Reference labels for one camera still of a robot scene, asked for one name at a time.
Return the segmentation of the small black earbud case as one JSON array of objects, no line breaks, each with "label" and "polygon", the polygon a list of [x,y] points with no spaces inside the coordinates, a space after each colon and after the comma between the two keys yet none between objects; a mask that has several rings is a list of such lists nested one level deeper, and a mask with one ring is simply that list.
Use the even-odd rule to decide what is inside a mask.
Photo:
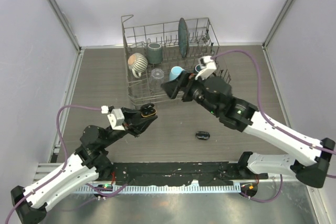
[{"label": "small black earbud case", "polygon": [[155,105],[153,103],[144,104],[140,107],[140,112],[143,118],[154,116],[156,115]]}]

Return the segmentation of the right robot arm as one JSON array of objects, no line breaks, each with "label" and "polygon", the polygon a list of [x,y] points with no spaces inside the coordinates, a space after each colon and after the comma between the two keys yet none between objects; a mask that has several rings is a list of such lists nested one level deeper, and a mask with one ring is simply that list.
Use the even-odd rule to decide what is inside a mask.
[{"label": "right robot arm", "polygon": [[221,77],[206,80],[182,71],[172,81],[161,84],[170,99],[183,92],[182,101],[195,101],[232,130],[258,137],[283,150],[283,155],[244,152],[237,173],[242,179],[255,174],[294,176],[314,188],[322,188],[327,177],[335,141],[305,136],[263,114],[255,105],[232,95],[232,87]]}]

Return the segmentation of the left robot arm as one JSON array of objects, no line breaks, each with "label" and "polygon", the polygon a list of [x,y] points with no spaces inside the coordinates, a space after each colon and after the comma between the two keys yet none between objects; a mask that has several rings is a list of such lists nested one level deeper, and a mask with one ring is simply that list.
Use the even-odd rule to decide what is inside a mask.
[{"label": "left robot arm", "polygon": [[107,181],[113,165],[106,148],[128,134],[138,137],[157,119],[152,103],[138,110],[104,105],[99,111],[107,116],[108,127],[87,126],[80,138],[80,146],[65,157],[64,163],[39,181],[11,190],[11,212],[17,213],[21,223],[39,223],[48,211],[82,185],[96,179]]}]

